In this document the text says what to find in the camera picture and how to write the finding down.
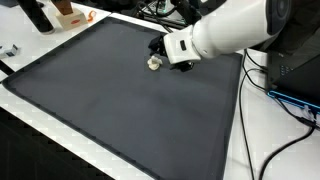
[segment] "gray mat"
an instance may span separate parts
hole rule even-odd
[[[112,18],[4,81],[158,179],[222,179],[241,55],[182,73],[147,66],[159,32]]]
[[[0,5],[11,8],[18,5],[18,2],[16,0],[0,0]]]

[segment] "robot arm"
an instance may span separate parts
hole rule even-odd
[[[195,25],[164,36],[171,64],[200,61],[259,44],[276,35],[291,0],[227,0]]]

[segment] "table surface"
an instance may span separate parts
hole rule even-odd
[[[109,12],[94,9],[97,12],[94,23],[64,32],[59,28],[60,26],[53,16],[55,13],[54,7],[48,2],[45,2],[45,4],[47,5],[44,9],[45,13],[53,25],[57,27],[56,32],[49,36],[41,35],[19,7],[8,9],[0,6],[0,17],[5,17],[1,19],[4,20],[4,24],[8,24],[7,26],[0,26],[0,44],[14,43],[21,48],[16,57],[3,60],[14,70],[24,67],[95,22],[110,15]],[[73,6],[81,9],[85,14],[93,9],[78,4],[73,4]],[[165,32],[157,24],[119,14],[111,14],[110,16]],[[258,63],[266,64],[266,54],[253,50],[249,50],[249,54]],[[246,61],[246,67],[251,68],[254,65]],[[264,85],[265,78],[263,75],[253,72],[251,76],[255,82]],[[0,72],[0,79],[2,80],[5,77],[6,75]],[[242,98],[247,138],[257,176],[264,159],[272,151],[304,135],[308,128],[290,117],[276,102],[247,81],[244,84]],[[13,95],[3,86],[0,86],[0,106],[114,179],[152,179],[92,140]],[[301,109],[290,105],[288,107],[296,114],[302,115]],[[316,131],[307,140],[276,156],[269,164],[264,179],[319,179],[320,172],[316,170],[317,166],[320,165],[320,157],[317,156],[319,151],[320,133]],[[238,105],[229,142],[224,179],[251,179]]]

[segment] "wire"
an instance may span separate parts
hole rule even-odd
[[[249,77],[249,72],[250,71],[263,72],[263,70],[253,68],[253,69],[249,69],[248,71],[246,71],[244,77],[242,78],[242,81],[241,81],[241,84],[240,84],[240,90],[239,90],[239,109],[240,109],[241,126],[242,126],[242,132],[243,132],[244,141],[245,141],[245,145],[246,145],[248,161],[249,161],[249,165],[250,165],[251,177],[252,177],[252,180],[254,180],[254,172],[253,172],[252,160],[251,160],[251,156],[250,156],[250,150],[249,150],[249,145],[248,145],[248,140],[247,140],[247,135],[246,135],[246,129],[244,127],[244,117],[243,117],[243,112],[242,112],[242,88],[243,88],[244,80],[246,79],[246,77]]]
[[[248,71],[246,70],[244,64],[245,64],[245,59],[246,59],[246,56],[248,55],[247,53],[247,50],[245,49],[245,53],[244,53],[244,56],[243,56],[243,64],[242,64],[242,68],[245,72],[245,75],[241,81],[241,85],[240,85],[240,90],[239,90],[239,108],[240,108],[240,119],[241,119],[241,125],[242,125],[242,132],[243,132],[243,136],[244,136],[244,140],[245,140],[245,145],[246,145],[246,150],[247,150],[247,155],[248,155],[248,161],[249,161],[249,165],[250,165],[250,171],[251,171],[251,176],[252,176],[252,180],[254,180],[254,172],[253,172],[253,166],[252,166],[252,160],[251,160],[251,156],[250,156],[250,150],[249,150],[249,145],[248,145],[248,140],[247,140],[247,135],[246,135],[246,130],[245,130],[245,126],[244,126],[244,117],[243,117],[243,111],[242,111],[242,89],[243,89],[243,83],[244,83],[244,80],[246,77],[248,77],[248,79],[250,80],[250,82],[257,88],[259,88],[260,90],[263,90],[263,91],[266,91],[266,89],[262,88],[261,86],[258,86],[257,84],[255,84],[251,77],[249,76],[249,72],[251,71],[260,71],[261,73],[266,73],[266,69],[264,68],[261,68],[261,69],[256,69],[256,68],[252,68],[252,69],[249,69]],[[316,121],[312,122],[310,120],[307,120],[303,117],[298,117],[296,115],[294,115],[292,112],[290,112],[288,110],[288,108],[277,98],[275,98],[275,100],[277,102],[280,103],[280,106],[289,114],[291,115],[292,117],[294,117],[295,119],[297,119],[299,122],[301,122],[302,124],[305,124],[307,125],[308,127],[310,127],[310,130],[302,137],[300,138],[297,138],[283,146],[281,146],[280,148],[278,148],[276,151],[272,152],[269,157],[264,161],[263,165],[262,165],[262,169],[259,173],[259,180],[262,180],[263,179],[263,175],[264,175],[264,172],[268,166],[268,164],[270,163],[270,161],[276,156],[278,155],[280,152],[282,152],[283,150],[285,150],[286,148],[292,146],[293,144],[295,143],[298,143],[306,138],[308,138],[309,136],[312,135],[312,133],[314,132],[315,129],[320,129],[317,124],[316,124]]]
[[[164,24],[161,22],[161,20],[160,20],[160,19],[157,17],[157,15],[152,11],[152,9],[150,8],[150,6],[149,6],[148,4],[146,4],[146,3],[144,3],[144,2],[141,2],[141,1],[137,3],[137,8],[138,8],[141,12],[145,13],[145,12],[142,10],[142,8],[140,7],[140,5],[145,6],[145,7],[150,11],[150,13],[152,14],[153,18],[154,18],[165,30],[167,30],[169,33],[172,33],[172,32],[173,32],[170,28],[168,28],[166,25],[164,25]]]
[[[312,135],[312,133],[314,132],[315,129],[319,129],[319,127],[316,125],[316,122],[312,122],[312,121],[309,121],[303,117],[298,117],[296,115],[294,115],[292,112],[289,111],[289,109],[283,104],[282,101],[280,101],[278,98],[275,98],[275,101],[278,102],[280,104],[280,106],[289,114],[291,115],[292,117],[294,117],[295,119],[297,119],[300,123],[310,127],[310,130],[308,131],[307,134],[305,134],[304,136],[298,138],[298,139],[295,139],[283,146],[281,146],[280,148],[278,148],[276,151],[274,151],[273,153],[270,154],[270,156],[264,161],[263,165],[262,165],[262,169],[261,169],[261,172],[260,172],[260,175],[259,175],[259,180],[262,180],[263,178],[263,175],[264,175],[264,172],[269,164],[269,162],[277,155],[279,154],[280,152],[282,152],[284,149],[290,147],[291,145],[295,144],[295,143],[298,143],[306,138],[308,138],[309,136]]]
[[[261,69],[263,69],[263,70],[268,70],[267,67],[261,66],[260,64],[258,64],[257,62],[255,62],[255,61],[251,58],[251,56],[249,55],[247,49],[245,49],[244,51],[245,51],[245,54],[248,56],[248,58],[250,59],[250,61],[251,61],[253,64],[255,64],[256,66],[258,66],[259,68],[261,68]]]
[[[247,53],[246,53],[246,49],[245,49],[245,50],[244,50],[243,60],[242,60],[242,68],[243,68],[243,70],[244,70],[244,73],[246,74],[246,76],[248,76],[248,79],[249,79],[249,81],[251,82],[251,84],[253,84],[253,85],[254,85],[255,87],[257,87],[258,89],[262,90],[263,92],[267,92],[267,89],[265,89],[265,88],[257,85],[255,82],[253,82],[253,80],[251,79],[251,77],[248,75],[248,73],[247,73],[248,71],[247,71],[247,69],[246,69],[245,66],[244,66],[244,62],[245,62],[246,56],[247,56]]]
[[[310,130],[307,132],[307,134],[305,134],[304,136],[298,138],[298,139],[295,139],[283,146],[281,146],[279,149],[277,149],[276,151],[274,151],[273,153],[270,154],[270,156],[264,161],[263,165],[262,165],[262,169],[261,169],[261,172],[260,172],[260,175],[259,175],[259,180],[262,180],[263,179],[263,175],[264,175],[264,172],[269,164],[269,162],[276,156],[278,155],[280,152],[282,152],[283,150],[285,150],[286,148],[292,146],[293,144],[295,143],[298,143],[304,139],[307,139],[309,136],[312,135],[312,133],[314,132],[314,127],[311,127]]]
[[[282,101],[280,101],[278,98],[275,98],[275,100],[280,104],[280,106],[289,114],[291,115],[293,118],[295,118],[297,121],[299,121],[300,123],[308,126],[308,127],[313,127],[317,130],[320,130],[320,127],[314,122],[314,121],[311,121],[311,120],[308,120],[306,118],[303,118],[303,117],[298,117],[296,115],[294,115],[292,112],[289,111],[289,109],[283,104]]]

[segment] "cable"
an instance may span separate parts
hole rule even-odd
[[[243,68],[243,70],[244,70],[244,73],[246,74],[246,76],[248,76],[248,79],[249,79],[249,81],[251,82],[251,84],[253,84],[253,85],[254,85],[255,87],[257,87],[258,89],[262,90],[263,92],[267,92],[267,89],[265,89],[265,88],[257,85],[255,82],[253,82],[253,80],[251,79],[251,77],[248,75],[248,73],[247,73],[248,71],[247,71],[247,69],[246,69],[245,66],[244,66],[244,62],[245,62],[246,56],[247,56],[247,53],[246,53],[246,49],[245,49],[245,50],[244,50],[244,55],[243,55],[243,60],[242,60],[242,68]]]
[[[314,127],[311,127],[310,130],[307,132],[307,134],[305,134],[304,136],[298,138],[298,139],[295,139],[283,146],[281,146],[279,149],[277,149],[276,151],[274,151],[273,153],[270,154],[270,156],[264,161],[263,165],[262,165],[262,169],[261,169],[261,172],[260,172],[260,175],[259,175],[259,180],[262,180],[263,178],[263,175],[264,175],[264,172],[269,164],[269,162],[277,155],[279,154],[280,152],[282,152],[283,150],[285,150],[286,148],[290,147],[291,145],[295,144],[295,143],[298,143],[304,139],[307,139],[309,136],[312,135],[312,133],[314,132]]]
[[[269,162],[277,155],[279,154],[280,152],[282,152],[284,149],[290,147],[291,145],[295,144],[295,143],[298,143],[306,138],[308,138],[309,136],[312,135],[312,133],[314,132],[315,129],[319,129],[319,127],[316,125],[316,122],[312,122],[312,121],[309,121],[303,117],[298,117],[296,115],[294,115],[292,112],[289,111],[289,109],[283,104],[282,101],[280,101],[278,98],[275,98],[275,101],[278,102],[280,104],[280,106],[289,114],[291,115],[292,117],[294,117],[295,119],[297,119],[300,123],[310,127],[310,130],[308,131],[307,134],[305,134],[304,136],[298,138],[298,139],[295,139],[283,146],[281,146],[280,148],[278,148],[276,151],[274,151],[273,153],[270,154],[270,156],[264,161],[263,165],[262,165],[262,169],[261,169],[261,172],[260,172],[260,175],[259,175],[259,180],[262,180],[263,178],[263,175],[264,175],[264,172],[269,164]]]
[[[150,13],[152,14],[153,18],[156,19],[156,21],[157,21],[165,30],[167,30],[169,33],[172,33],[172,32],[173,32],[170,28],[168,28],[166,25],[164,25],[164,24],[161,22],[161,20],[160,20],[160,19],[157,17],[157,15],[152,11],[152,9],[150,8],[150,6],[149,6],[148,4],[146,4],[146,3],[144,3],[144,2],[141,2],[141,1],[137,3],[137,8],[138,8],[141,12],[145,13],[145,12],[142,10],[142,8],[140,7],[140,5],[145,6],[145,7],[150,11]]]
[[[276,102],[278,102],[280,104],[280,106],[289,114],[291,115],[293,118],[295,118],[297,121],[299,121],[300,123],[308,126],[308,127],[311,127],[311,128],[315,128],[317,130],[320,130],[320,127],[313,121],[310,121],[306,118],[303,118],[303,117],[298,117],[296,115],[294,115],[292,112],[289,111],[289,109],[283,104],[282,101],[280,101],[278,98],[275,98]]]
[[[246,150],[247,150],[247,155],[248,155],[248,161],[249,161],[249,165],[250,165],[250,171],[251,171],[251,176],[252,176],[252,180],[254,180],[254,172],[253,172],[253,166],[252,166],[252,160],[251,160],[251,156],[250,156],[250,150],[249,150],[249,145],[248,145],[248,140],[247,140],[247,136],[246,136],[246,131],[245,131],[245,126],[244,126],[244,117],[243,117],[243,112],[242,112],[242,88],[243,88],[243,83],[244,83],[244,80],[246,77],[248,77],[248,79],[250,80],[250,82],[257,88],[259,88],[260,90],[263,90],[263,91],[266,91],[266,89],[262,88],[261,86],[258,86],[257,84],[255,84],[251,77],[249,76],[249,72],[251,71],[260,71],[261,73],[266,73],[266,69],[265,68],[262,68],[260,67],[261,69],[256,69],[256,68],[252,68],[252,69],[249,69],[248,71],[246,70],[244,64],[245,64],[245,58],[246,56],[248,55],[247,53],[247,50],[245,49],[245,53],[244,53],[244,56],[243,56],[243,64],[242,64],[242,68],[245,72],[245,75],[241,81],[241,84],[240,84],[240,90],[239,90],[239,108],[240,108],[240,119],[241,119],[241,125],[242,125],[242,131],[243,131],[243,135],[244,135],[244,140],[245,140],[245,145],[246,145]],[[270,156],[264,161],[263,165],[262,165],[262,169],[260,171],[260,174],[259,174],[259,180],[262,180],[263,179],[263,175],[264,175],[264,172],[268,166],[268,164],[270,163],[270,161],[276,156],[278,155],[280,152],[282,152],[283,150],[285,150],[286,148],[292,146],[293,144],[295,143],[298,143],[306,138],[308,138],[309,136],[312,135],[312,133],[314,132],[315,129],[320,129],[316,122],[312,122],[312,121],[309,121],[303,117],[298,117],[296,115],[294,115],[293,113],[291,113],[288,108],[277,98],[275,98],[275,100],[277,102],[280,103],[280,106],[289,114],[291,115],[292,117],[294,117],[295,119],[297,119],[299,122],[301,122],[302,124],[305,124],[307,125],[308,127],[310,127],[310,130],[302,137],[300,138],[297,138],[283,146],[281,146],[280,148],[278,148],[276,151],[272,152],[270,154]]]
[[[242,81],[241,81],[241,84],[240,84],[240,90],[239,90],[239,109],[240,109],[241,126],[242,126],[242,132],[243,132],[244,141],[245,141],[245,145],[246,145],[248,161],[249,161],[249,165],[250,165],[251,177],[252,177],[252,180],[254,180],[253,166],[252,166],[250,150],[249,150],[249,145],[248,145],[248,140],[247,140],[247,135],[246,135],[246,129],[244,127],[244,118],[243,118],[243,112],[242,112],[242,88],[243,88],[244,80],[246,79],[246,77],[249,77],[249,72],[250,71],[263,72],[263,70],[253,68],[253,69],[249,69],[248,71],[246,71],[244,77],[242,78]]]
[[[250,61],[251,61],[253,64],[255,64],[256,66],[258,66],[259,68],[261,68],[261,69],[263,69],[263,70],[268,70],[267,67],[261,66],[260,64],[258,64],[257,62],[255,62],[255,61],[251,58],[251,56],[249,55],[247,49],[245,49],[244,51],[245,51],[245,54],[248,56],[248,58],[250,59]]]

